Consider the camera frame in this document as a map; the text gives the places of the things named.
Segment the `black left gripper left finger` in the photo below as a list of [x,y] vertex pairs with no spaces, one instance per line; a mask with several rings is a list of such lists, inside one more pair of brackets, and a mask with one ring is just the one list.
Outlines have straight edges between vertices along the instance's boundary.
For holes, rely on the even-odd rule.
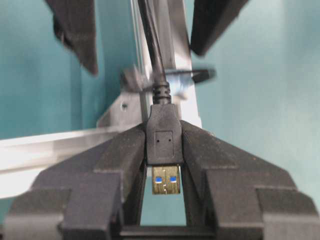
[[13,201],[6,240],[109,240],[139,225],[146,180],[142,125],[43,170]]

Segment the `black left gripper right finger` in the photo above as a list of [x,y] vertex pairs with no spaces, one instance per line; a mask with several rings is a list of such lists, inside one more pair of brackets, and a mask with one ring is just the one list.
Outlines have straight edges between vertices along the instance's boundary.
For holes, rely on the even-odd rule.
[[218,240],[315,240],[318,211],[289,173],[182,121],[188,226]]

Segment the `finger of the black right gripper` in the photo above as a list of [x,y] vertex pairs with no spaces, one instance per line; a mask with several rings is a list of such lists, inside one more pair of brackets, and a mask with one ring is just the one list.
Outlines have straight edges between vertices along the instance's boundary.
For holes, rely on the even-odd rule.
[[198,56],[204,56],[247,2],[247,0],[195,0],[191,50]]
[[92,75],[98,74],[96,12],[93,0],[46,0],[55,37],[73,51]]

